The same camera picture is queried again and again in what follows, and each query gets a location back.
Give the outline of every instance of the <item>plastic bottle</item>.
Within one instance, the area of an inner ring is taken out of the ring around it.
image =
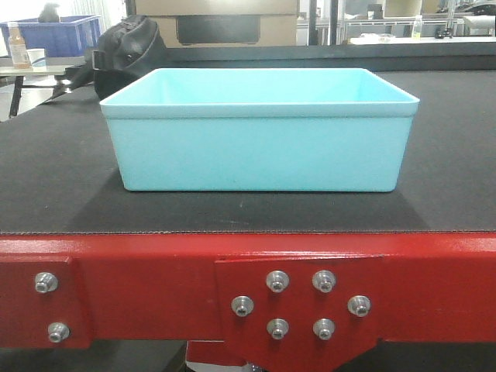
[[[30,68],[28,52],[26,50],[26,42],[19,31],[17,22],[8,22],[9,27],[9,49],[10,57],[14,68]]]
[[[413,40],[420,41],[420,36],[422,35],[422,26],[423,26],[422,16],[416,15],[415,21],[413,22],[413,27],[412,27],[412,39]]]

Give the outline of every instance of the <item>red mounting plate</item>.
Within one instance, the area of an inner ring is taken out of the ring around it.
[[[332,370],[373,348],[377,343],[381,300],[381,257],[314,259],[220,260],[216,265],[222,331],[226,347],[267,370]],[[266,286],[266,276],[282,270],[290,284],[281,293]],[[322,293],[312,285],[313,275],[329,270],[336,286]],[[254,310],[238,317],[231,301],[240,295],[253,299]],[[358,318],[347,308],[350,298],[366,295],[372,301],[368,316]],[[289,332],[274,340],[267,332],[271,319],[284,319]],[[336,331],[329,341],[312,331],[319,319],[331,319]]]
[[[54,274],[55,291],[35,291],[38,273]],[[85,348],[91,344],[84,285],[76,263],[67,257],[0,257],[0,345],[2,347]],[[71,336],[61,344],[48,340],[48,325],[62,322]]]

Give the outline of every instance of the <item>table leg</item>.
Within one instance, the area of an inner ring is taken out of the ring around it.
[[[12,94],[12,102],[10,104],[9,119],[17,116],[19,111],[19,103],[21,102],[22,85],[24,84],[23,76],[16,76],[14,82],[14,93]]]

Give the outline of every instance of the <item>white table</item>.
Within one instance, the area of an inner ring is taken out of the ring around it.
[[[10,104],[9,118],[17,116],[19,110],[19,102],[21,100],[21,92],[23,88],[39,88],[34,85],[24,85],[24,77],[26,76],[55,76],[57,86],[62,81],[66,73],[66,68],[77,64],[83,64],[83,57],[55,57],[47,58],[46,66],[30,67],[30,68],[14,68],[12,61],[9,58],[0,58],[0,76],[14,76],[14,92],[12,94],[12,102]]]
[[[422,43],[494,43],[494,36],[455,36],[452,39],[436,39],[435,37],[421,37],[420,40],[411,37],[393,37],[387,42],[381,42],[378,38],[352,37],[350,44],[371,45],[371,44],[422,44]]]

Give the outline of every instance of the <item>cardboard box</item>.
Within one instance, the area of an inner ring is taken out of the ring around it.
[[[385,18],[413,18],[421,10],[422,0],[384,0]]]
[[[147,16],[295,15],[298,0],[136,0],[136,11]]]
[[[439,0],[423,0],[422,11],[428,14],[434,14],[439,9]]]
[[[296,15],[261,15],[260,38],[257,43],[197,43],[182,45],[177,38],[176,17],[152,17],[160,27],[160,35],[169,48],[181,47],[282,47],[296,45]]]

